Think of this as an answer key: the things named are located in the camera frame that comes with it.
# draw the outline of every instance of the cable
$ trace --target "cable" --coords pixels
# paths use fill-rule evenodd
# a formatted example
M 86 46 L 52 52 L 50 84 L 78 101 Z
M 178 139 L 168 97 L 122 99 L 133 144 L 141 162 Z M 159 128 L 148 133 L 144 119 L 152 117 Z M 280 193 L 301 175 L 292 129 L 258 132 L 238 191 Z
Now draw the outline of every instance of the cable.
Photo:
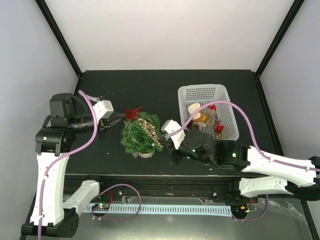
M 252 222 L 252 221 L 256 221 L 256 220 L 261 219 L 263 216 L 265 216 L 267 214 L 267 211 L 268 211 L 268 208 L 269 208 L 269 196 L 268 195 L 265 195 L 265 200 L 266 200 L 265 209 L 263 210 L 263 213 L 260 216 L 257 216 L 257 217 L 252 218 L 252 219 L 238 219 L 232 214 L 232 218 L 235 221 L 241 221 L 241 222 Z
M 113 199 L 114 199 L 114 194 L 112 193 L 112 191 L 109 191 L 109 192 L 107 192 L 106 194 L 110 195 L 109 204 L 112 204 Z
M 288 162 L 284 162 L 284 161 L 280 161 L 280 160 L 276 160 L 276 159 L 271 159 L 271 157 L 265 155 L 261 149 L 259 148 L 258 144 L 257 144 L 257 140 L 256 140 L 256 137 L 255 137 L 255 133 L 254 133 L 254 129 L 251 125 L 251 122 L 248 118 L 248 116 L 245 114 L 245 112 L 236 104 L 232 103 L 232 102 L 229 102 L 229 101 L 213 101 L 213 102 L 209 102 L 203 106 L 201 106 L 200 108 L 198 108 L 190 117 L 189 119 L 182 125 L 182 127 L 172 133 L 169 133 L 167 135 L 167 139 L 178 134 L 179 132 L 181 132 L 182 130 L 184 130 L 187 125 L 190 123 L 190 121 L 193 119 L 193 117 L 199 113 L 202 109 L 204 109 L 205 107 L 208 107 L 208 106 L 211 106 L 213 104 L 227 104 L 227 105 L 230 105 L 232 106 L 233 108 L 237 109 L 239 111 L 239 113 L 241 113 L 241 115 L 243 116 L 248 128 L 249 128 L 249 132 L 250 132 L 250 135 L 251 135 L 251 139 L 252 139 L 252 142 L 253 142 L 253 145 L 254 147 L 256 148 L 256 150 L 258 151 L 258 153 L 264 157 L 265 159 L 267 160 L 271 160 L 275 163 L 278 163 L 278 164 L 282 164 L 282 165 L 286 165 L 286 166 L 289 166 L 289 167 L 294 167 L 294 168 L 297 168 L 297 169 L 303 169 L 303 170 L 306 170 L 306 171 L 315 171 L 315 172 L 320 172 L 320 169 L 319 168 L 314 168 L 314 167 L 308 167 L 308 166 L 300 166 L 300 165 L 296 165 L 296 164 L 293 164 L 293 163 L 288 163 Z
M 100 101 L 100 98 L 99 97 L 95 97 L 95 96 L 89 96 L 89 95 L 86 95 L 87 98 L 93 102 L 99 102 Z
M 86 105 L 86 104 L 84 103 L 84 101 L 82 101 L 82 100 L 80 99 L 80 97 L 78 97 L 78 96 L 72 96 L 72 99 L 75 99 L 76 101 L 78 101 L 78 102 L 83 106 L 86 114 L 89 113 L 88 105 Z
M 50 121 L 50 118 L 51 118 L 51 115 L 48 115 L 48 116 L 45 117 L 45 119 L 43 121 L 43 124 L 42 124 L 43 128 L 45 128 L 48 125 L 48 123 Z
M 91 114 L 92 114 L 92 117 L 93 117 L 93 122 L 96 123 L 97 122 L 97 117 L 96 117 L 96 114 L 95 114 L 95 111 L 94 111 L 94 108 L 89 100 L 89 98 L 86 96 L 86 94 L 79 90 L 79 94 L 84 98 L 84 100 L 86 101 L 86 103 L 88 104 L 89 106 L 89 109 L 91 111 Z M 81 150 L 85 149 L 86 147 L 88 147 L 93 141 L 94 139 L 96 138 L 97 136 L 97 131 L 98 131 L 98 125 L 97 124 L 94 124 L 93 126 L 93 133 L 92 133 L 92 136 L 91 138 L 89 139 L 89 141 L 87 143 L 85 143 L 84 145 L 78 147 L 77 149 L 75 150 L 72 150 L 70 152 L 67 152 L 66 154 L 62 154 L 60 157 L 58 157 L 56 160 L 54 160 L 45 170 L 43 176 L 43 180 L 42 180 L 42 183 L 41 183 L 41 188 L 40 188 L 40 193 L 39 193 L 39 223 L 38 223 L 38 231 L 37 231 L 37 239 L 38 240 L 41 240 L 41 230 L 42 230 L 42 218 L 43 218 L 43 201 L 44 201 L 44 190 L 45 190 L 45 184 L 46 184 L 46 177 L 48 177 L 48 172 L 49 170 L 51 169 L 51 167 L 57 163 L 58 161 L 60 161 L 61 159 L 64 159 L 68 156 L 71 156 L 72 154 L 75 154 L 77 152 L 80 152 Z
M 95 198 L 97 198 L 97 197 L 101 196 L 102 194 L 104 194 L 105 192 L 108 192 L 108 191 L 110 191 L 111 189 L 114 189 L 114 188 L 119 187 L 119 186 L 124 186 L 124 187 L 131 188 L 131 189 L 133 189 L 133 190 L 136 192 L 136 194 L 137 194 L 138 197 L 139 197 L 139 207 L 138 207 L 138 210 L 136 211 L 136 213 L 135 213 L 134 215 L 132 215 L 131 217 L 127 217 L 127 218 L 100 217 L 100 219 L 113 220 L 113 221 L 126 221 L 126 220 L 131 220 L 131 219 L 135 218 L 135 217 L 139 214 L 139 212 L 140 212 L 140 210 L 141 210 L 141 204 L 142 204 L 141 196 L 140 196 L 140 193 L 138 192 L 138 190 L 137 190 L 135 187 L 133 187 L 133 186 L 131 186 L 131 185 L 129 185 L 129 184 L 119 183 L 119 184 L 113 185 L 113 186 L 107 188 L 106 190 L 100 192 L 97 196 L 95 196 Z
M 249 199 L 250 199 L 250 206 L 251 206 L 251 203 L 253 203 L 253 205 L 257 207 L 257 204 L 251 198 L 249 198 Z

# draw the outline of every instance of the white plastic basket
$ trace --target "white plastic basket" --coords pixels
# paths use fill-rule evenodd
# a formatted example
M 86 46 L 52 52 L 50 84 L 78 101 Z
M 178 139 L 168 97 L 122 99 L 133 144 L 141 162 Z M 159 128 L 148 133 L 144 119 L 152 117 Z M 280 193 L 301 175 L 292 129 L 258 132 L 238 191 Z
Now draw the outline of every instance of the white plastic basket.
M 191 104 L 199 103 L 201 106 L 213 101 L 227 101 L 230 102 L 230 98 L 225 86 L 220 84 L 201 84 L 201 85 L 189 85 L 182 86 L 178 90 L 179 109 L 181 124 L 184 124 L 190 114 L 188 107 Z M 217 117 L 222 120 L 224 129 L 222 136 L 224 140 L 237 140 L 239 138 L 239 130 L 234 115 L 232 106 L 227 104 L 216 104 Z M 202 127 L 200 129 L 203 133 L 209 133 L 216 139 L 214 127 Z

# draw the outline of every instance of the white wall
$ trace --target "white wall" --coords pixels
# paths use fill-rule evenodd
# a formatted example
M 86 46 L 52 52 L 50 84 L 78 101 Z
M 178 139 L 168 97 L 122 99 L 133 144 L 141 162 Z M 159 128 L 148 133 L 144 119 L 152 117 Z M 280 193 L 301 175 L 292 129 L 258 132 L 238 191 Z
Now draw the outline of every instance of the white wall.
M 293 0 L 46 2 L 82 71 L 255 71 Z
M 0 1 L 0 233 L 17 240 L 37 186 L 35 135 L 77 77 L 34 0 Z
M 302 5 L 261 81 L 286 156 L 320 156 L 320 1 Z M 320 233 L 320 202 L 308 203 Z

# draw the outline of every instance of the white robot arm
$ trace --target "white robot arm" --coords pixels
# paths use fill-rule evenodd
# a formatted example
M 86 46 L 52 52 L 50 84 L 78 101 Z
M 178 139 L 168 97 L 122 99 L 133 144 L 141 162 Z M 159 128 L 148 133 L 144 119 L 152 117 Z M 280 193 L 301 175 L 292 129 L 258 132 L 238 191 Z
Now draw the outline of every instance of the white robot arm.
M 95 124 L 102 133 L 113 124 L 109 118 L 114 109 L 110 101 L 101 99 L 94 106 L 93 110 L 97 122 L 93 122 L 91 114 L 76 115 L 73 95 L 61 93 L 54 95 L 50 100 L 49 116 L 51 126 L 42 126 L 42 129 L 35 137 L 36 152 L 38 161 L 38 182 L 35 205 L 30 217 L 30 224 L 25 224 L 21 232 L 35 234 L 35 229 L 39 225 L 39 199 L 42 180 L 47 167 L 61 155 L 70 152 L 71 144 L 76 139 L 76 135 L 83 132 L 91 132 Z M 79 216 L 90 201 L 99 194 L 100 184 L 94 180 L 84 181 L 80 188 L 63 203 L 63 189 L 66 166 L 69 156 L 56 162 L 48 172 L 43 189 L 43 215 L 42 226 L 46 227 L 42 231 L 43 235 L 56 237 L 61 229 L 70 227 L 71 220 L 78 221 Z M 71 237 L 75 233 L 78 224 L 70 227 L 66 237 Z
M 176 121 L 168 120 L 161 130 L 168 135 L 180 128 L 181 126 Z M 238 190 L 240 195 L 244 197 L 287 194 L 302 200 L 320 200 L 320 183 L 317 173 L 311 170 L 319 167 L 319 157 L 299 160 L 263 152 L 267 157 L 270 157 L 268 160 L 262 157 L 254 146 L 243 146 L 236 141 L 229 140 L 216 141 L 210 134 L 198 130 L 192 130 L 187 135 L 184 131 L 180 131 L 169 138 L 172 141 L 169 143 L 169 146 L 171 145 L 170 153 L 177 163 L 182 157 L 187 157 L 221 168 L 233 165 L 234 170 L 238 172 L 267 175 L 256 178 L 241 178 Z M 274 160 L 303 168 L 279 164 Z

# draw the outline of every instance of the black table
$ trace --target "black table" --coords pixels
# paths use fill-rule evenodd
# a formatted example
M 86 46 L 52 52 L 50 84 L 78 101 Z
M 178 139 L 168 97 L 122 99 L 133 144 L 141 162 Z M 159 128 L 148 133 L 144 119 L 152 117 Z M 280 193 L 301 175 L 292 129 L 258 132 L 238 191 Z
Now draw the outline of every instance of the black table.
M 143 111 L 157 114 L 161 123 L 173 119 L 180 123 L 178 89 L 197 84 L 221 84 L 228 91 L 230 101 L 248 115 L 257 142 L 264 151 L 275 153 L 271 133 L 250 70 L 94 70 L 86 71 L 79 88 L 90 96 L 103 96 L 112 102 L 116 112 L 126 108 L 143 107 Z M 234 110 L 239 129 L 238 141 L 252 145 L 243 117 Z M 110 176 L 254 176 L 255 173 L 236 173 L 213 169 L 184 159 L 179 165 L 166 152 L 157 152 L 152 158 L 133 157 L 120 144 L 124 123 L 112 127 L 102 140 L 96 139 L 85 150 L 72 155 L 66 167 L 67 175 Z M 73 147 L 84 144 L 90 133 L 78 136 Z

